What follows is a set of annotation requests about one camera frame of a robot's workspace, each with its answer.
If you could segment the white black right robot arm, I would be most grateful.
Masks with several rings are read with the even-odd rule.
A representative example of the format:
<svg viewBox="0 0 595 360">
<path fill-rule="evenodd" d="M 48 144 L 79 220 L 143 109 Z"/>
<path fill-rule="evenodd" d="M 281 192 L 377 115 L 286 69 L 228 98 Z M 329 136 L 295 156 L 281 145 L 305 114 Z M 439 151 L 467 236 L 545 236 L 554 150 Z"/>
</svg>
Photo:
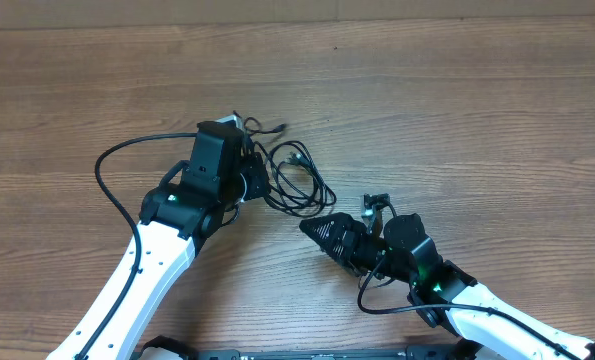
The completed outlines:
<svg viewBox="0 0 595 360">
<path fill-rule="evenodd" d="M 406 311 L 504 359 L 595 359 L 595 342 L 514 308 L 443 259 L 419 215 L 391 218 L 380 237 L 345 213 L 306 219 L 300 230 L 356 277 L 409 286 Z"/>
</svg>

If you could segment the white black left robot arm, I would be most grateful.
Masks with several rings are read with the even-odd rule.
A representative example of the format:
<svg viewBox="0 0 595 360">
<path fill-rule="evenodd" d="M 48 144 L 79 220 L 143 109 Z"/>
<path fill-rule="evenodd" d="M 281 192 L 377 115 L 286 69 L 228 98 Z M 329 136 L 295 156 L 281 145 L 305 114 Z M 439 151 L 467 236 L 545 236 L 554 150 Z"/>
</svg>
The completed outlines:
<svg viewBox="0 0 595 360">
<path fill-rule="evenodd" d="M 144 197 L 120 263 L 52 359 L 128 359 L 166 293 L 227 212 L 269 193 L 260 153 L 238 115 L 199 123 L 189 159 Z"/>
</svg>

